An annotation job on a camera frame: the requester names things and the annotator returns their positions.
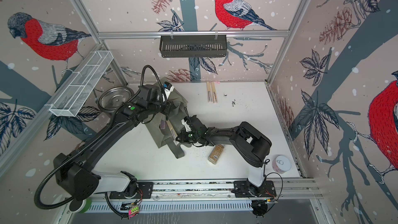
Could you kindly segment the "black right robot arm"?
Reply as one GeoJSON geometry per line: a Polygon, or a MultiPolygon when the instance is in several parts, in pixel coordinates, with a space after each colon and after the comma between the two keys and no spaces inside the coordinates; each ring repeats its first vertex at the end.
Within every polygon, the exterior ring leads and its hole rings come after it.
{"type": "Polygon", "coordinates": [[[176,141],[199,146],[232,145],[242,158],[251,166],[248,182],[255,187],[264,183],[266,157],[271,150],[271,140],[248,122],[232,128],[219,129],[206,127],[196,115],[182,121],[183,128],[176,141]]]}

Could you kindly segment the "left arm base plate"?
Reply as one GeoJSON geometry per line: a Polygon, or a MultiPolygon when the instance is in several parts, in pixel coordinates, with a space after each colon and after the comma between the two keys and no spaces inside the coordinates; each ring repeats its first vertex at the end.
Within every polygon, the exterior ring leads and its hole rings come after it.
{"type": "Polygon", "coordinates": [[[124,200],[124,199],[150,199],[152,196],[154,183],[151,181],[139,181],[133,188],[128,188],[123,192],[111,192],[110,199],[124,200]]]}

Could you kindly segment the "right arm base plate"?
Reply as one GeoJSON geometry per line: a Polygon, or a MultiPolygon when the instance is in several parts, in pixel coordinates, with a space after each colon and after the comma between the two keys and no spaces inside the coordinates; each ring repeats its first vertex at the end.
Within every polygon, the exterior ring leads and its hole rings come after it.
{"type": "Polygon", "coordinates": [[[248,180],[235,181],[231,193],[237,198],[275,198],[277,196],[274,183],[265,180],[261,186],[255,186],[248,180]]]}

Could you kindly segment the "olive green tote bag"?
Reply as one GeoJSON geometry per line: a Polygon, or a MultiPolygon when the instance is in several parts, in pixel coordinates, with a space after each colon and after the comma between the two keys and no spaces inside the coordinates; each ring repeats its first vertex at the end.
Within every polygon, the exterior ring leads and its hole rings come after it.
{"type": "Polygon", "coordinates": [[[162,113],[156,114],[153,120],[146,124],[146,127],[158,148],[167,146],[175,158],[179,159],[184,157],[184,151],[181,148],[181,143],[180,145],[176,146],[167,123],[166,128],[161,130],[160,122],[161,120],[164,120],[165,122],[169,120],[176,133],[179,134],[183,128],[181,121],[187,116],[185,108],[188,105],[188,101],[175,89],[175,87],[168,100],[171,102],[170,112],[167,115],[162,113]]]}

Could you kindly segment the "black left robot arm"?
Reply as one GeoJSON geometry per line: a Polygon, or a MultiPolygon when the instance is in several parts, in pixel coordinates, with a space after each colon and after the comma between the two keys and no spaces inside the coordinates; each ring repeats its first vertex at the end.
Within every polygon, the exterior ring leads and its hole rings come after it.
{"type": "Polygon", "coordinates": [[[54,166],[59,168],[56,182],[73,200],[83,201],[93,194],[122,192],[132,198],[137,194],[137,179],[126,171],[105,173],[94,168],[99,160],[128,132],[158,113],[167,115],[171,108],[168,97],[174,86],[164,82],[161,86],[144,85],[112,114],[110,122],[94,139],[72,151],[59,154],[54,166]]]}

